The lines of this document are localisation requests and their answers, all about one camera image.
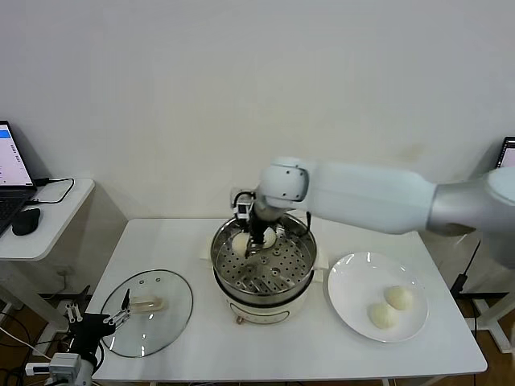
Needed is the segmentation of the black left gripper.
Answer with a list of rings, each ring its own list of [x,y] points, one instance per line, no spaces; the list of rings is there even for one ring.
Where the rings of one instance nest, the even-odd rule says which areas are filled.
[[[90,285],[85,286],[81,292],[74,295],[66,305],[69,330],[73,335],[70,352],[75,354],[95,354],[100,341],[112,335],[115,325],[123,324],[130,317],[130,290],[128,289],[122,300],[120,310],[114,315],[85,314],[89,304],[88,292]]]

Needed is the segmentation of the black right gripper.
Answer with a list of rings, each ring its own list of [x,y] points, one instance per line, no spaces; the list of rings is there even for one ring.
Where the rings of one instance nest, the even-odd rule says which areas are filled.
[[[252,240],[248,240],[245,246],[245,257],[249,257],[258,250],[258,245],[254,241],[263,241],[263,246],[269,245],[269,233],[266,229],[269,222],[260,219],[258,216],[251,215],[249,218],[249,234]]]

